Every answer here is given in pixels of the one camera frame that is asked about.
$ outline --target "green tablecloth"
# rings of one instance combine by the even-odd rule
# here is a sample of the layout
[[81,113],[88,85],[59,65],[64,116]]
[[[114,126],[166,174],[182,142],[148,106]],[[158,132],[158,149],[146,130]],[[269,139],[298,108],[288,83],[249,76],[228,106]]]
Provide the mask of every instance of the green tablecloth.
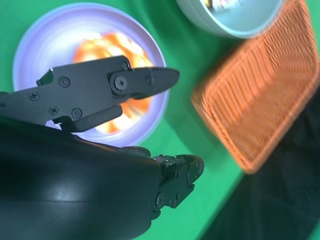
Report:
[[[16,48],[28,27],[46,12],[77,0],[0,1],[0,91],[12,91],[12,64]],[[190,101],[192,89],[237,40],[210,35],[188,21],[175,0],[95,0],[118,8],[138,20],[157,41],[169,67],[180,70],[179,83],[170,92],[166,114],[143,142],[153,155],[195,154],[205,161],[194,192],[177,208],[165,207],[152,221],[143,240],[186,239],[202,235],[238,180],[240,168],[206,129]],[[308,0],[317,39],[320,39],[320,1]]]

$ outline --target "plate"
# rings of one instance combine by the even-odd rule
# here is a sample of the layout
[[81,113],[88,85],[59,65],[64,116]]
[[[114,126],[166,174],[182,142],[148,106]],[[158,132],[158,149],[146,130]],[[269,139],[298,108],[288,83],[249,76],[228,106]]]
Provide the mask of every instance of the plate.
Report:
[[[128,14],[98,3],[69,4],[42,16],[23,36],[13,63],[14,90],[36,87],[36,80],[48,69],[72,63],[76,49],[83,41],[107,33],[123,33],[145,50],[155,66],[166,66],[155,40]],[[105,134],[93,128],[77,135],[117,147],[138,145],[161,121],[168,98],[169,91],[154,96],[148,112],[129,129]],[[60,129],[51,121],[47,126]]]

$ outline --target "orange wicker basket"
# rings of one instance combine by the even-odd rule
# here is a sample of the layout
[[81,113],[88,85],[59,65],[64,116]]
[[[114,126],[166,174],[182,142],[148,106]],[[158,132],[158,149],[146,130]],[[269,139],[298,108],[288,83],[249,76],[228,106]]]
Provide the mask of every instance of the orange wicker basket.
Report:
[[248,174],[256,172],[318,85],[319,58],[304,0],[288,0],[274,25],[247,40],[194,90],[207,127]]

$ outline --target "black cloth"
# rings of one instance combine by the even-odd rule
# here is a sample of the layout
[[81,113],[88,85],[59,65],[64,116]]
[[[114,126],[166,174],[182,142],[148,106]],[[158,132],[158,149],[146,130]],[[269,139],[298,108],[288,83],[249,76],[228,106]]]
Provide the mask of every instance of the black cloth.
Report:
[[242,178],[202,239],[306,240],[319,218],[320,90],[261,170]]

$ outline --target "light blue bowl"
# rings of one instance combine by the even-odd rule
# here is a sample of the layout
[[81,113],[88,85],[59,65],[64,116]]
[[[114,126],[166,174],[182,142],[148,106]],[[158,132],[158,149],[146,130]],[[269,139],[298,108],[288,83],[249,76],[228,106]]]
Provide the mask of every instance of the light blue bowl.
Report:
[[[157,67],[165,67],[164,57],[152,36],[135,19],[103,4],[75,3],[54,9],[38,19],[23,36],[13,63],[14,90],[36,86],[48,69],[71,64],[79,44],[96,34],[121,32],[147,53]],[[161,121],[169,91],[153,97],[148,112],[127,130],[106,134],[95,128],[77,133],[81,138],[117,147],[135,146],[146,139]],[[52,121],[47,126],[60,129]]]
[[201,0],[176,0],[198,27],[225,37],[248,39],[265,31],[275,20],[284,0],[240,0],[222,12],[209,10]]

